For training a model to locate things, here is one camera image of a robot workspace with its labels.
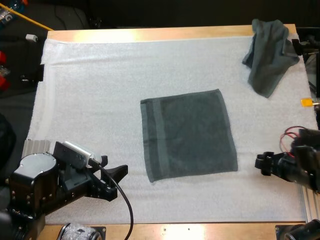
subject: table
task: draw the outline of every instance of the table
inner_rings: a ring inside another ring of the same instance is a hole
[[[294,24],[286,24],[285,26],[290,33],[296,33]],[[49,31],[47,37],[48,39],[73,43],[132,43],[252,35],[251,25],[240,25]],[[276,225],[299,223],[301,222],[135,224],[130,239],[275,240]],[[107,224],[104,226],[106,226],[108,240],[123,240],[129,229],[128,224]],[[46,225],[38,239],[57,239],[61,227],[61,225]]]

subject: water bottle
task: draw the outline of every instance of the water bottle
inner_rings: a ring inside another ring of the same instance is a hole
[[[22,13],[25,10],[26,0],[12,0],[9,4],[9,8],[15,10],[18,13]],[[0,9],[0,29],[14,20],[17,16],[6,9]]]

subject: metal frame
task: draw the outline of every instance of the metal frame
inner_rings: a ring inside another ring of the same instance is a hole
[[[313,219],[320,220],[320,197],[314,191],[305,186],[301,186],[301,194],[305,211],[305,222]]]

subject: red wire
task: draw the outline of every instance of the red wire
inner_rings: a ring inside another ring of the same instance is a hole
[[[291,126],[291,127],[288,127],[288,128],[284,131],[284,133],[280,136],[280,150],[283,151],[283,150],[282,150],[282,147],[283,147],[284,150],[285,150],[285,152],[286,152],[290,157],[294,158],[295,156],[294,156],[291,152],[288,151],[288,149],[286,148],[286,146],[285,146],[284,143],[282,142],[282,139],[283,139],[285,136],[289,136],[289,137],[292,138],[292,139],[295,139],[294,136],[299,137],[299,134],[296,133],[296,132],[292,132],[292,131],[288,132],[288,131],[291,130],[291,129],[307,129],[307,128],[305,128],[304,126]]]

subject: gray towel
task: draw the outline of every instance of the gray towel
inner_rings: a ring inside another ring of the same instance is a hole
[[[219,89],[145,99],[140,106],[150,182],[238,170]]]
[[[255,33],[252,44],[242,63],[251,68],[248,83],[257,94],[268,98],[287,69],[299,62],[299,57],[287,39],[289,30],[281,21],[254,19],[252,30]]]

